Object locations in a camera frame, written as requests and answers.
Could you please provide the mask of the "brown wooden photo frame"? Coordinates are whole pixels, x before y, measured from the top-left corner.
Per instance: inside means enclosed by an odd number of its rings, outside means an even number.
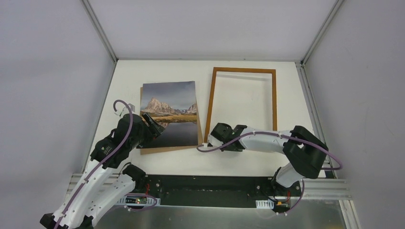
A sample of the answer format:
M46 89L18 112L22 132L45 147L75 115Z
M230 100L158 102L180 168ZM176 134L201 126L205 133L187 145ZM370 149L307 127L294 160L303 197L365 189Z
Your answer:
M278 130L276 70L214 67L204 142L218 122Z

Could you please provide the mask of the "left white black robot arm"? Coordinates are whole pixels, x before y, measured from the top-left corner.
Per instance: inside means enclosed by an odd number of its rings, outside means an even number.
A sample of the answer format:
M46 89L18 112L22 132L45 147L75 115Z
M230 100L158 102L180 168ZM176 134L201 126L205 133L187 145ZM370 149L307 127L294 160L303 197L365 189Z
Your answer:
M142 192L146 173L132 164L105 191L101 188L134 148L151 143L164 130L149 114L122 115L117 127L96 143L69 197L55 212L44 214L40 224L46 229L92 229L125 194Z

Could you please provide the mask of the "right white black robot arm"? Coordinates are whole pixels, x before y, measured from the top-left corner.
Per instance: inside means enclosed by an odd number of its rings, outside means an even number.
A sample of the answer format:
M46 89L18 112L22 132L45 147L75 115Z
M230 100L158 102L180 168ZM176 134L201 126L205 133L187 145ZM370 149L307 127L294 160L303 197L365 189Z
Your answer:
M246 125L231 127L218 123L207 137L210 146L221 151L277 152L286 156L288 163L279 168L271 182L276 195L284 195L302 178L316 179L325 161L328 147L303 126L287 131L266 131Z

